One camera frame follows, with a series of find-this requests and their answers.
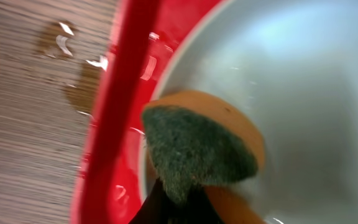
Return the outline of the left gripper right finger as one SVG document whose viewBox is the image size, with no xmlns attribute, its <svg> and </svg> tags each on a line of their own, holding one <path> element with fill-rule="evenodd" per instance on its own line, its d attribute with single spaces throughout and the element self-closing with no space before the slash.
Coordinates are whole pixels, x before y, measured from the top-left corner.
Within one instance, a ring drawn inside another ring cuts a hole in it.
<svg viewBox="0 0 358 224">
<path fill-rule="evenodd" d="M 185 205 L 186 224 L 223 224 L 206 192 L 200 186 L 193 187 Z"/>
</svg>

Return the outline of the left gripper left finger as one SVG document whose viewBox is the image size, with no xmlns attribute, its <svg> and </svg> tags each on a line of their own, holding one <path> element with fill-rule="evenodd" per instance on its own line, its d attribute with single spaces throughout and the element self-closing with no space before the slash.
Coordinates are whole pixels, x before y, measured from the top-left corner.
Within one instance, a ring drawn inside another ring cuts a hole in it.
<svg viewBox="0 0 358 224">
<path fill-rule="evenodd" d="M 167 197 L 163 183 L 157 179 L 135 217 L 129 224 L 167 224 L 174 205 Z"/>
</svg>

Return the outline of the orange and green sponge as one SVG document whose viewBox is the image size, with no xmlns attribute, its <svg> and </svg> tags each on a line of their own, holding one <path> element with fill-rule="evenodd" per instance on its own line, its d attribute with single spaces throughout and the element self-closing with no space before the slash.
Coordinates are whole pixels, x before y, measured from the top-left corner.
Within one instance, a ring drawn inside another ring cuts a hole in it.
<svg viewBox="0 0 358 224">
<path fill-rule="evenodd" d="M 226 101 L 196 90 L 164 96 L 145 105 L 142 122 L 147 154 L 174 208 L 168 223 L 185 223 L 193 187 L 206 192 L 224 223 L 261 223 L 232 184 L 255 177 L 264 167 L 259 130 Z"/>
</svg>

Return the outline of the light blue plate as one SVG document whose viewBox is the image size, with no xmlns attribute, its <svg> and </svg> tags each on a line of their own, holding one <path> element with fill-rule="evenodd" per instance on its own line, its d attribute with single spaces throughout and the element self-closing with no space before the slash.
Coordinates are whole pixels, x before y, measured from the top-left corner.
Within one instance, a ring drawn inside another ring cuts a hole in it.
<svg viewBox="0 0 358 224">
<path fill-rule="evenodd" d="M 187 90 L 226 101 L 261 133 L 263 169 L 230 186 L 261 223 L 358 224 L 358 0 L 220 4 L 152 101 Z"/>
</svg>

